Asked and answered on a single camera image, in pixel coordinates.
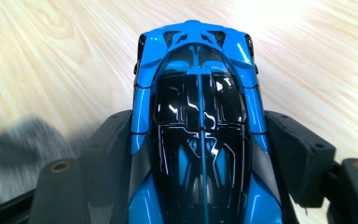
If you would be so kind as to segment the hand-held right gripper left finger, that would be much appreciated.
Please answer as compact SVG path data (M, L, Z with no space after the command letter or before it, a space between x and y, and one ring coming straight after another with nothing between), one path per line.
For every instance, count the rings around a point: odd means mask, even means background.
M128 224L131 199L151 170L146 145L131 153L131 116L130 110L110 116L81 149L93 223Z

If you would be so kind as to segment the grey towel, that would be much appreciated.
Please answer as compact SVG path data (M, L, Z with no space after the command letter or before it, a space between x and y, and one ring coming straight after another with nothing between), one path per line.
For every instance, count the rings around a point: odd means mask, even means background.
M0 133L0 204L34 189L46 164L78 157L85 141L83 134L65 138L38 117Z

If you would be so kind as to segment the blue toy car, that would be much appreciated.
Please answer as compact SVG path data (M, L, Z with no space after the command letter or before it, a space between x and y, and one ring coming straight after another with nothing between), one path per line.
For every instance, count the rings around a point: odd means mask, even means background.
M129 224L283 224L251 37L163 26L134 74Z

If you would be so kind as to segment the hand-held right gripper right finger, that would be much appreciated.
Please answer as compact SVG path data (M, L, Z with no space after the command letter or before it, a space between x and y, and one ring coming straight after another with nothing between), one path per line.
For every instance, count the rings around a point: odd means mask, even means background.
M335 147L289 116L267 111L265 119L269 152L253 149L253 171L278 203L290 195L302 207L321 206L323 175L333 166Z

